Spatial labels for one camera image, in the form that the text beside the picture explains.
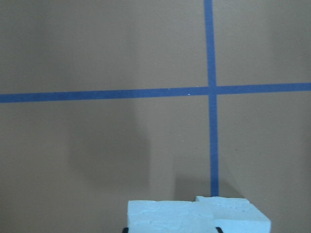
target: block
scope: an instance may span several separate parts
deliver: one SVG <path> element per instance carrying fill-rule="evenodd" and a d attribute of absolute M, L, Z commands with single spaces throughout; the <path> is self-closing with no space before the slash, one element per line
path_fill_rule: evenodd
<path fill-rule="evenodd" d="M 207 206 L 191 201 L 129 201 L 129 233 L 217 233 Z"/>
<path fill-rule="evenodd" d="M 271 230 L 271 221 L 247 199 L 196 197 L 196 201 L 208 204 L 215 227 L 224 233 L 269 233 Z"/>

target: blue tape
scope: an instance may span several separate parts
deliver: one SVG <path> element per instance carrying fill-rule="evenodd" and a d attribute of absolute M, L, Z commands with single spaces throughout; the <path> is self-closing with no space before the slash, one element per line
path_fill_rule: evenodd
<path fill-rule="evenodd" d="M 201 96 L 208 95 L 208 89 L 208 87 L 180 87 L 138 90 L 2 94 L 0 95 L 0 103 Z"/>
<path fill-rule="evenodd" d="M 269 92 L 291 92 L 311 91 L 311 83 L 283 83 L 283 84 L 261 84 L 240 86 L 218 86 L 218 95 L 247 94 L 247 93 L 269 93 Z"/>
<path fill-rule="evenodd" d="M 212 0 L 204 1 L 205 27 L 207 41 L 207 69 L 209 86 L 209 153 L 210 153 L 210 192 L 219 196 L 219 164 L 218 164 L 218 123 L 217 123 L 217 82 L 214 43 L 214 23 Z"/>

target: horizontal blue line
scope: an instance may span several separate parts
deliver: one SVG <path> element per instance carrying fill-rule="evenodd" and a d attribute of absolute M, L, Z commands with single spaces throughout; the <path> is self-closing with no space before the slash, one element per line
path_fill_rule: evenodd
<path fill-rule="evenodd" d="M 178 87 L 178 88 L 138 89 L 138 90 L 1 94 L 0 103 L 66 101 L 66 100 L 132 99 L 132 98 L 200 96 L 200 95 L 208 95 L 208 87 Z"/>
<path fill-rule="evenodd" d="M 311 91 L 311 83 L 217 86 L 217 95 L 290 92 L 290 91 Z"/>

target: gray floor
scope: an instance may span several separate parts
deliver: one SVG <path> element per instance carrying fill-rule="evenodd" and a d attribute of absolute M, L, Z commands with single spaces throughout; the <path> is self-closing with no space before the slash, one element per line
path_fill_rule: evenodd
<path fill-rule="evenodd" d="M 311 4 L 214 3 L 218 85 L 311 82 Z M 2 1 L 0 93 L 206 86 L 203 1 Z M 311 93 L 218 97 L 220 194 L 311 223 Z M 0 232 L 102 233 L 209 196 L 208 97 L 0 104 Z"/>

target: vertical blue line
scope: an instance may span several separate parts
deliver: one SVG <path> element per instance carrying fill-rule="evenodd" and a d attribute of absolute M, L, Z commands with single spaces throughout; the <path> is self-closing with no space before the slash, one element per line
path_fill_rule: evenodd
<path fill-rule="evenodd" d="M 212 0 L 204 0 L 205 27 L 207 41 L 207 69 L 209 103 L 209 141 L 210 141 L 210 191 L 211 195 L 219 195 L 219 162 L 218 162 L 218 123 L 217 123 L 217 83 L 216 59 L 214 43 L 214 23 Z"/>

